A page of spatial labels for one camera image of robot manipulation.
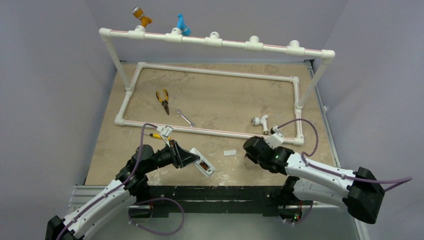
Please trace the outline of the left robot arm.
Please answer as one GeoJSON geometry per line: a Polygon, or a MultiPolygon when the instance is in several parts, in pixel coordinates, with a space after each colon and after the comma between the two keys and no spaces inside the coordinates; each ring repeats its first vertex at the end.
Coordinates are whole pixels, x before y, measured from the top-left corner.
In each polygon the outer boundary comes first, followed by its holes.
{"type": "Polygon", "coordinates": [[[146,205],[154,201],[168,201],[167,197],[153,198],[147,173],[168,165],[182,169],[202,160],[199,151],[187,151],[171,140],[161,150],[150,145],[139,146],[134,155],[100,193],[74,212],[52,217],[46,227],[47,240],[87,240],[108,219],[129,206],[146,205]]]}

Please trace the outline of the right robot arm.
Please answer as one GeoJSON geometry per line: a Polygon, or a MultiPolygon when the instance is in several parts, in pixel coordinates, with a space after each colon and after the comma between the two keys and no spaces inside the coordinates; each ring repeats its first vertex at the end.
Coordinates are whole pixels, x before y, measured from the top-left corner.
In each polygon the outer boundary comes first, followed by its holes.
{"type": "Polygon", "coordinates": [[[281,189],[270,194],[282,205],[320,202],[346,210],[364,223],[376,223],[386,192],[369,169],[343,169],[302,158],[290,148],[271,147],[258,136],[249,138],[243,149],[262,169],[287,177],[281,189]]]}

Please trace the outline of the white remote control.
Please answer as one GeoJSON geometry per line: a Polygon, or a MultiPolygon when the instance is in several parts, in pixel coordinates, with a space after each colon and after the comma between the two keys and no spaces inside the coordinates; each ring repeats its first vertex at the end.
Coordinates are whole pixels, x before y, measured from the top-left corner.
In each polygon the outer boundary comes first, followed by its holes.
{"type": "Polygon", "coordinates": [[[215,173],[216,168],[196,148],[193,147],[189,152],[199,156],[199,160],[195,161],[193,164],[207,178],[211,177],[215,173]]]}

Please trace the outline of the white battery compartment cover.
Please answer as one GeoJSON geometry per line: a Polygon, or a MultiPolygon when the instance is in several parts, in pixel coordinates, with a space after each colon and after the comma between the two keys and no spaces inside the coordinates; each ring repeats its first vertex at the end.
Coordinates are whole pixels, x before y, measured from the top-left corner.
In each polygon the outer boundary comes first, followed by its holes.
{"type": "Polygon", "coordinates": [[[237,154],[237,150],[232,149],[232,150],[225,150],[223,152],[224,156],[235,156],[237,154]]]}

